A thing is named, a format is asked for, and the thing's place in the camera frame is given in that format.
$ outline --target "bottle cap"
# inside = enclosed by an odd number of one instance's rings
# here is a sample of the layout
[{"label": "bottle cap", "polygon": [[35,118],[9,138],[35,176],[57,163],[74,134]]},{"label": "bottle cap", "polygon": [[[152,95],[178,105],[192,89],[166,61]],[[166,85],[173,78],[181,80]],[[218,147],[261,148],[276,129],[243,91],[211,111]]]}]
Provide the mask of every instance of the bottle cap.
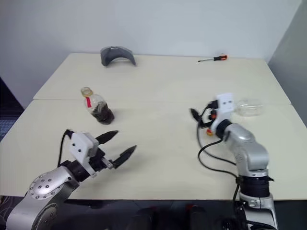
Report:
[{"label": "bottle cap", "polygon": [[81,89],[81,93],[82,93],[83,97],[89,97],[93,94],[93,91],[89,87],[83,87]]}]

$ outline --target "brown liquid bottle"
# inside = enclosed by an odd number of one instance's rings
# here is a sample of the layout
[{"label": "brown liquid bottle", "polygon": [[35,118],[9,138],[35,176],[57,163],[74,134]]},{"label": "brown liquid bottle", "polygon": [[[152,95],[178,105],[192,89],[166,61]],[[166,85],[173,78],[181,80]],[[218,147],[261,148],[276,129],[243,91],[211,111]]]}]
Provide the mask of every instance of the brown liquid bottle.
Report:
[{"label": "brown liquid bottle", "polygon": [[108,125],[114,120],[112,111],[108,108],[106,101],[98,94],[94,94],[89,87],[81,89],[86,109],[101,124]]}]

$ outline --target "black cable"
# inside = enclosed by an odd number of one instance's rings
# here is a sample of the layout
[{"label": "black cable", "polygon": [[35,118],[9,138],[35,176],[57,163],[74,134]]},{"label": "black cable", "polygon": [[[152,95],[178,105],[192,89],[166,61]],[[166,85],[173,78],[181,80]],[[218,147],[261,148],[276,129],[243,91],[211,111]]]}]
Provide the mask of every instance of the black cable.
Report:
[{"label": "black cable", "polygon": [[[199,129],[200,129],[200,124],[201,124],[201,122],[202,122],[201,119],[202,119],[202,117],[203,117],[203,115],[205,114],[205,112],[206,112],[207,109],[209,109],[209,106],[207,106],[206,108],[204,108],[203,112],[201,113],[201,115],[199,116],[198,121],[197,121],[196,136],[197,136],[197,142],[198,142],[198,145],[199,145],[200,148],[202,148],[203,146],[201,145],[201,139],[200,139],[200,136],[199,136]],[[226,160],[226,159],[224,159],[224,158],[216,157],[216,156],[212,155],[211,153],[209,153],[209,152],[206,151],[206,150],[204,150],[204,152],[205,152],[206,154],[208,154],[209,156],[215,158],[215,159],[218,159],[218,160],[220,160],[220,161],[225,161],[225,162],[227,162],[227,163],[236,165],[236,163],[234,163],[234,162],[232,162],[232,161],[229,161],[229,160]]]},{"label": "black cable", "polygon": [[69,138],[71,138],[72,134],[73,134],[73,132],[70,131],[69,129],[66,129],[65,132],[63,133],[62,140],[61,140],[61,145],[59,147],[59,159],[58,159],[58,166],[57,167],[59,167],[60,164],[61,164],[63,142],[64,142],[64,139],[65,139],[65,136],[67,135]]},{"label": "black cable", "polygon": [[216,142],[210,143],[210,144],[208,144],[208,145],[202,147],[202,148],[199,150],[199,152],[198,152],[198,160],[199,160],[199,162],[200,162],[205,168],[207,168],[207,169],[210,169],[210,170],[213,170],[213,171],[216,171],[216,172],[227,173],[227,174],[232,175],[232,176],[234,176],[235,178],[237,178],[237,176],[236,176],[234,173],[232,173],[232,172],[229,172],[229,171],[226,171],[226,170],[221,170],[221,169],[214,169],[214,168],[211,168],[211,167],[205,165],[205,164],[201,161],[200,155],[201,155],[202,151],[204,151],[207,147],[212,146],[212,145],[216,145],[216,144],[218,144],[218,143],[221,143],[222,141],[223,141],[223,139],[220,139],[220,140],[218,140],[218,141],[216,141]]},{"label": "black cable", "polygon": [[234,196],[232,198],[232,206],[233,206],[233,211],[234,211],[234,215],[236,216],[236,195],[238,194],[239,191],[239,187],[240,187],[240,183],[236,181],[236,190],[234,193]]}]

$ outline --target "red screwdriver handle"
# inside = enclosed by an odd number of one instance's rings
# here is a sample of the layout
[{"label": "red screwdriver handle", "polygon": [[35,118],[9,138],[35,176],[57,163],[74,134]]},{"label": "red screwdriver handle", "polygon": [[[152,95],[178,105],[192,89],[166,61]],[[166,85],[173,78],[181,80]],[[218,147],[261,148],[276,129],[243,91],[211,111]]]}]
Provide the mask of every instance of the red screwdriver handle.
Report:
[{"label": "red screwdriver handle", "polygon": [[226,59],[227,59],[227,55],[218,56],[218,57],[213,58],[214,61],[224,61]]}]

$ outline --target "screwdriver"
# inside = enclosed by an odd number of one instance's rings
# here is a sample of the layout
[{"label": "screwdriver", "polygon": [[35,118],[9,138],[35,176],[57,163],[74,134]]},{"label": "screwdriver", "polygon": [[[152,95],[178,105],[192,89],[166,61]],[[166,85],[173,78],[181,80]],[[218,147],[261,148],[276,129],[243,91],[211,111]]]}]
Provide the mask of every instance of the screwdriver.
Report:
[{"label": "screwdriver", "polygon": [[213,57],[213,58],[206,59],[206,60],[199,60],[198,62],[201,62],[201,61],[210,61],[210,60],[213,60],[213,61],[225,61],[226,59],[227,59],[227,55],[222,55],[222,56]]}]

